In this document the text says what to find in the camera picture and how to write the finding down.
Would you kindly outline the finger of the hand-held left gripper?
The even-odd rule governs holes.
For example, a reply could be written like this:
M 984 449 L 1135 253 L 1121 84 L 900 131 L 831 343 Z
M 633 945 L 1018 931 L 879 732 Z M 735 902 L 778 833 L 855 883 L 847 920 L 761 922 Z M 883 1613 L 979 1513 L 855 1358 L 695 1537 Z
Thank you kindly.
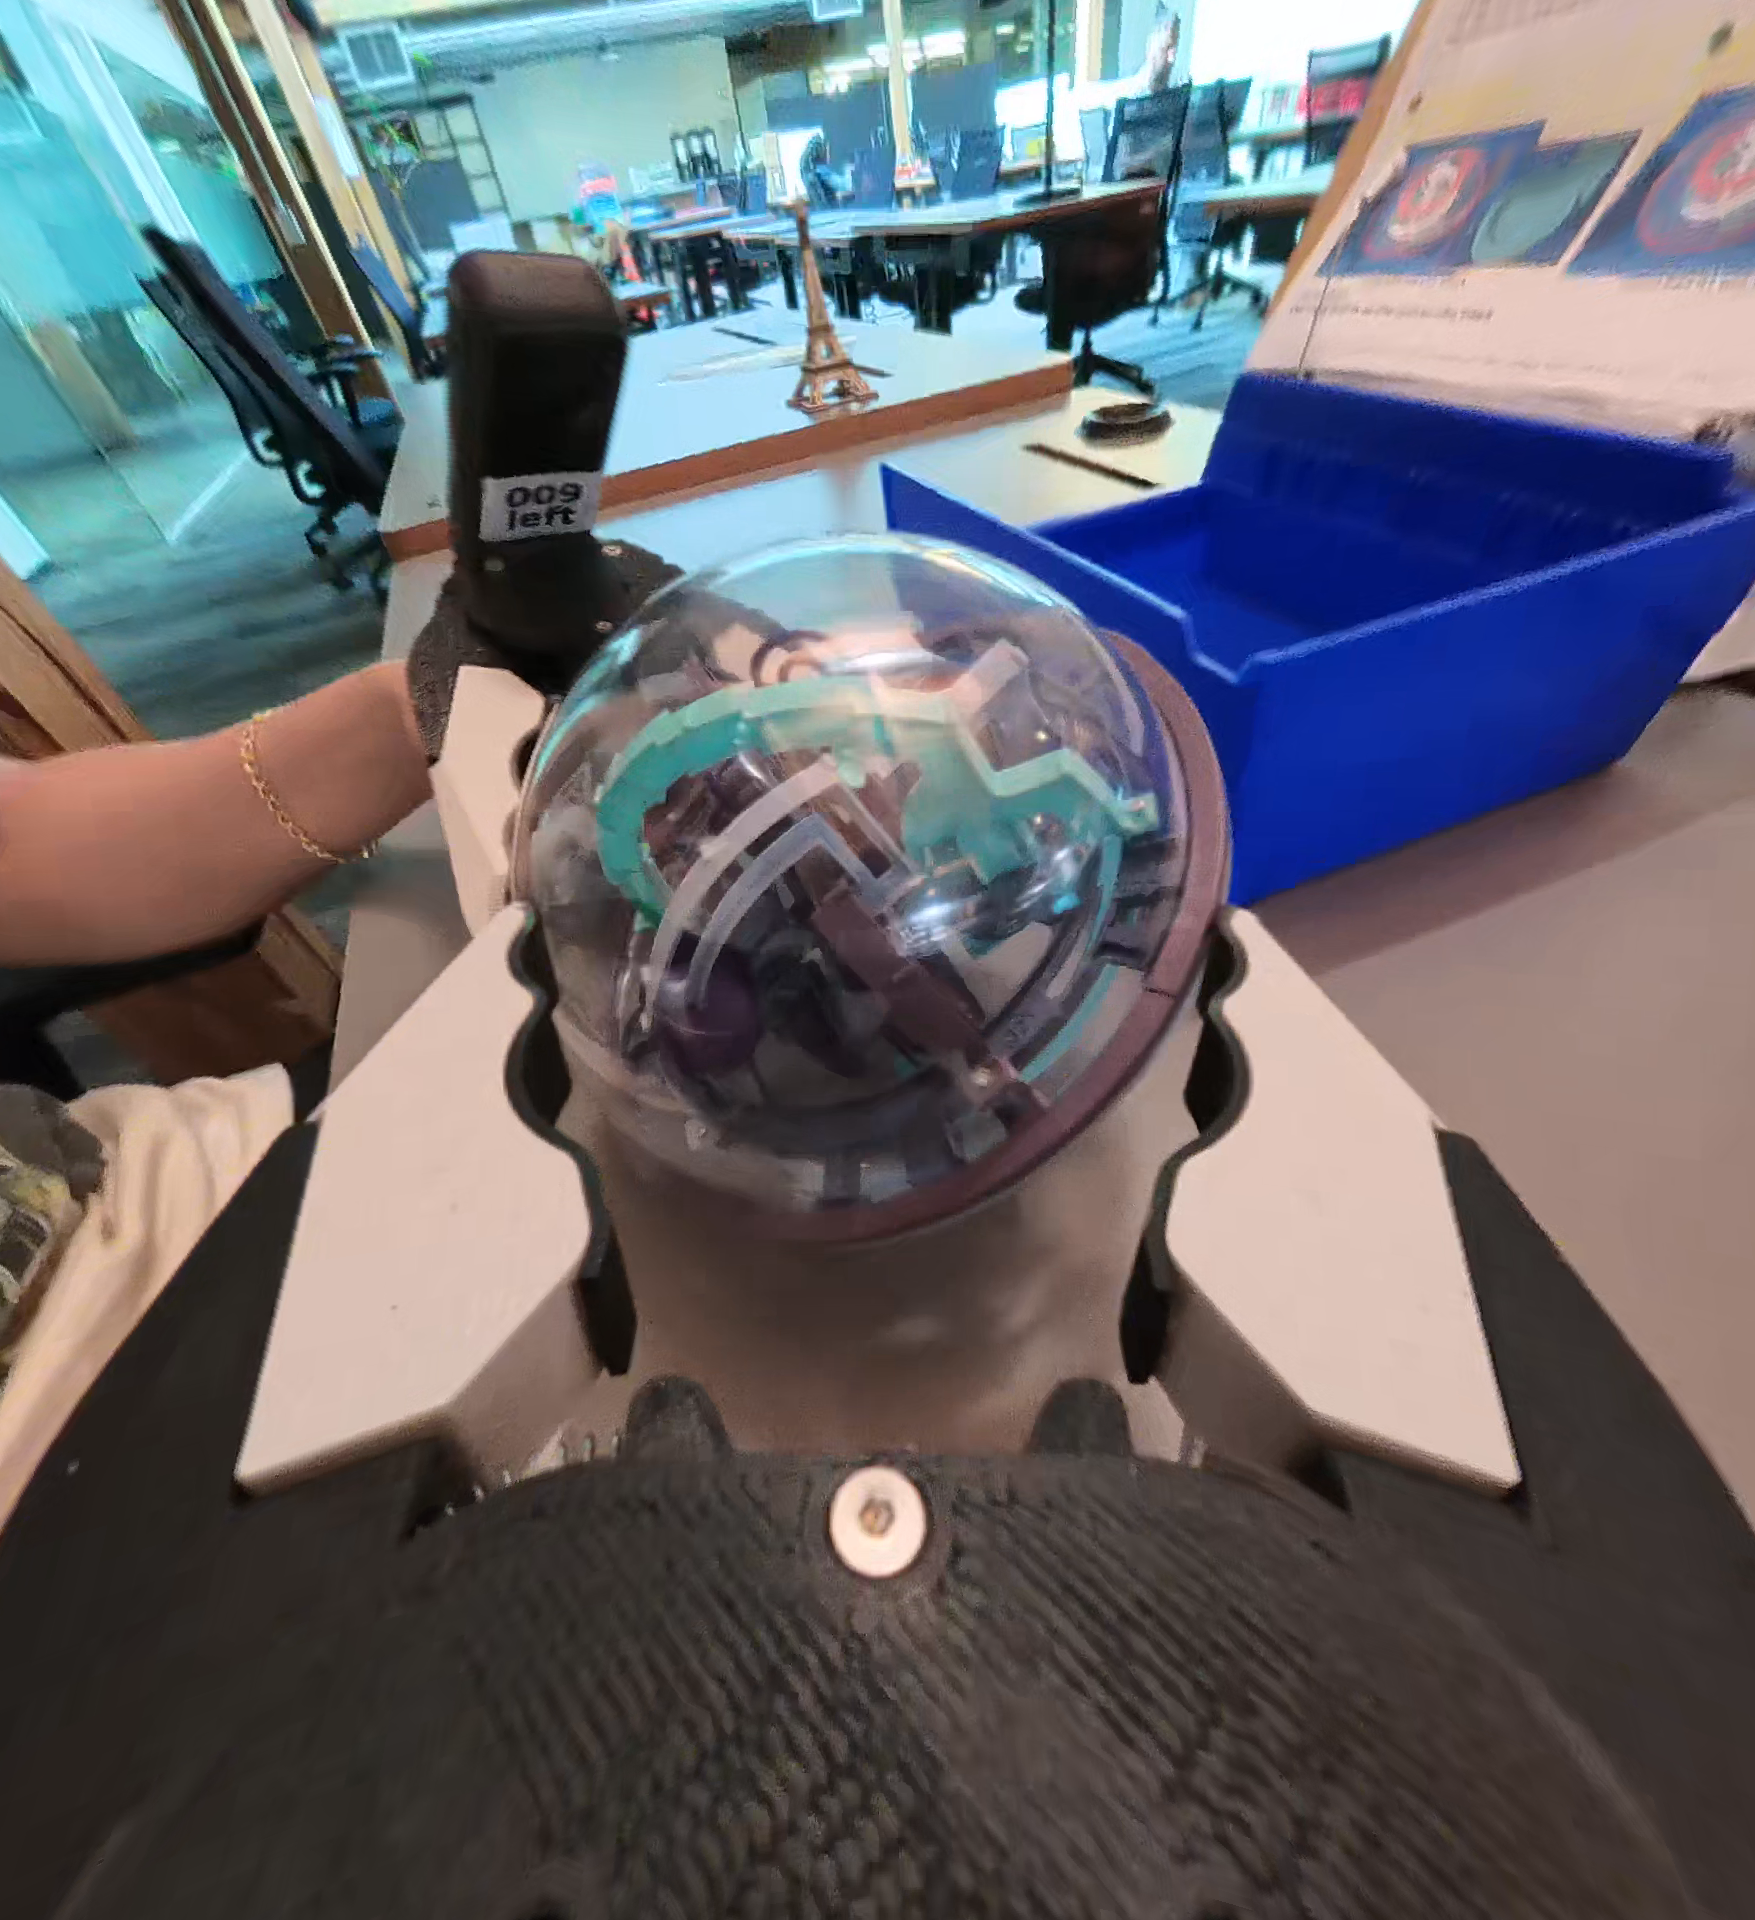
M 467 933 L 512 900 L 524 767 L 548 709 L 537 688 L 503 667 L 458 670 L 431 785 Z

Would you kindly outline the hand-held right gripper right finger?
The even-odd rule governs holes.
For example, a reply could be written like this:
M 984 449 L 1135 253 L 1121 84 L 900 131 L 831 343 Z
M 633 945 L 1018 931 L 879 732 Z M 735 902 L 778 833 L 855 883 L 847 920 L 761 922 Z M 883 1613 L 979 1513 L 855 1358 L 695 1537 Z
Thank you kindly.
M 1246 910 L 1225 915 L 1143 1253 L 1185 1460 L 1327 1452 L 1505 1498 L 1520 1461 L 1433 1111 Z

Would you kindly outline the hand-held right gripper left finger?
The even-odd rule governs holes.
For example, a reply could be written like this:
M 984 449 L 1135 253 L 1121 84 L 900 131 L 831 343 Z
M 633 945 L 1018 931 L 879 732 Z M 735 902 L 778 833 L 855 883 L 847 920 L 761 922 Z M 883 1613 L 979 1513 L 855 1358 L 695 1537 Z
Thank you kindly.
M 397 1445 L 520 1478 L 627 1371 L 635 1309 L 534 918 L 502 907 L 320 1105 L 236 1458 L 273 1493 Z

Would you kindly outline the clear plastic maze ball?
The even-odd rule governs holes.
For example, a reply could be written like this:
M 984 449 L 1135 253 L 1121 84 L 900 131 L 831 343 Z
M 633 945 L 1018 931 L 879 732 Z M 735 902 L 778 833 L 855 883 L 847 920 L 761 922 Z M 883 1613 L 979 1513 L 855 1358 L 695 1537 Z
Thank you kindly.
M 849 534 L 624 613 L 528 754 L 510 891 L 605 1141 L 849 1245 L 995 1202 L 1130 1090 L 1231 863 L 1150 651 L 1009 561 Z

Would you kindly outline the person's left forearm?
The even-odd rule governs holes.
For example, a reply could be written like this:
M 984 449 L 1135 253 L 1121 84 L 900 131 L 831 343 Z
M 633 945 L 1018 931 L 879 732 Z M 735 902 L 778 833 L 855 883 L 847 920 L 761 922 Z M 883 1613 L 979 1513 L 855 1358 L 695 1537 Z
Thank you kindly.
M 239 755 L 243 723 L 0 759 L 0 965 L 108 963 L 207 945 L 336 866 L 307 856 L 253 795 Z

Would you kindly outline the person's left hand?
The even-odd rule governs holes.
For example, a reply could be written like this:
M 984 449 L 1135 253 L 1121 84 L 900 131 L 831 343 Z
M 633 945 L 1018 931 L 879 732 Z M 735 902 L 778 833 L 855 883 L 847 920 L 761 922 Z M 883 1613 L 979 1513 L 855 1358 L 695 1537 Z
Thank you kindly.
M 370 856 L 430 797 L 410 672 L 397 659 L 251 716 L 239 755 L 276 825 L 325 864 Z

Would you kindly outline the black office chair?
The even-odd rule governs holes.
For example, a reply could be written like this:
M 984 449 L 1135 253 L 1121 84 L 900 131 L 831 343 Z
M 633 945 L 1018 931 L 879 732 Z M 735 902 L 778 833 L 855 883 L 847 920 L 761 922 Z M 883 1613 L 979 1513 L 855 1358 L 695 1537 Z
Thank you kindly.
M 1103 374 L 1143 394 L 1154 391 L 1140 367 L 1099 352 L 1093 334 L 1151 299 L 1165 247 L 1190 94 L 1190 83 L 1177 83 L 1118 104 L 1106 148 L 1106 182 L 1143 182 L 1151 193 L 1100 200 L 1084 227 L 1070 301 L 1078 384 Z
M 251 922 L 216 943 L 134 962 L 0 967 L 0 1084 L 73 1100 L 84 1084 L 47 1039 L 53 1020 L 232 962 L 255 947 L 262 925 Z
M 384 599 L 391 557 L 379 527 L 339 540 L 346 511 L 377 522 L 403 432 L 399 405 L 365 391 L 380 369 L 374 347 L 334 334 L 293 352 L 202 246 L 161 227 L 138 235 L 156 264 L 142 291 L 223 394 L 247 454 L 310 509 L 302 540 L 320 576 L 339 592 L 365 584 Z

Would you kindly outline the person's white shirt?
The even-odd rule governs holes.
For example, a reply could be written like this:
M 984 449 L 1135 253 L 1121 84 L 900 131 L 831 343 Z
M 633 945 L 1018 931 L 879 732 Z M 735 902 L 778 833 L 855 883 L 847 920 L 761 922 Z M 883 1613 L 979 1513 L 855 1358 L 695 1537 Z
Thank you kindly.
M 0 1376 L 0 1530 L 105 1364 L 293 1119 L 276 1067 L 61 1102 L 105 1163 Z

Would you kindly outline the metal tower model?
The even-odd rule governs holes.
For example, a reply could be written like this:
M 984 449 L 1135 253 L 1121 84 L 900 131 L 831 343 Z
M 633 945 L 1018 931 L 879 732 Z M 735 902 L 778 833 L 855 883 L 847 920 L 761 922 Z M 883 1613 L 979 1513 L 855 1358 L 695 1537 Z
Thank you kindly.
M 797 234 L 806 324 L 798 378 L 789 405 L 806 419 L 826 419 L 872 406 L 879 398 L 877 391 L 842 347 L 823 291 L 809 204 L 800 197 L 791 200 L 789 215 Z

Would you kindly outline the blue plastic bin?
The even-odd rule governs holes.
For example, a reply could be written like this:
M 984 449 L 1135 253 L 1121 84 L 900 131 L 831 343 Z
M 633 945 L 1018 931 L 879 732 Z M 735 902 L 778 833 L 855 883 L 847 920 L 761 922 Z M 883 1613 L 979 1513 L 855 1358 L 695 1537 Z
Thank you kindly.
M 1033 527 L 895 467 L 883 495 L 1183 688 L 1238 903 L 1601 772 L 1755 584 L 1726 449 L 1272 372 L 1190 488 Z

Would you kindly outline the printed instruction sheet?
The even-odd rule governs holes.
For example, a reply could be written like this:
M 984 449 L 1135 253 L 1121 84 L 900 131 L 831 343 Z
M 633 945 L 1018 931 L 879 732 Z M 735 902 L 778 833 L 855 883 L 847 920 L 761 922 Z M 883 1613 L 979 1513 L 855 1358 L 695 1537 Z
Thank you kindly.
M 1476 104 L 1251 371 L 1686 433 L 1755 419 L 1755 1 L 1473 3 Z

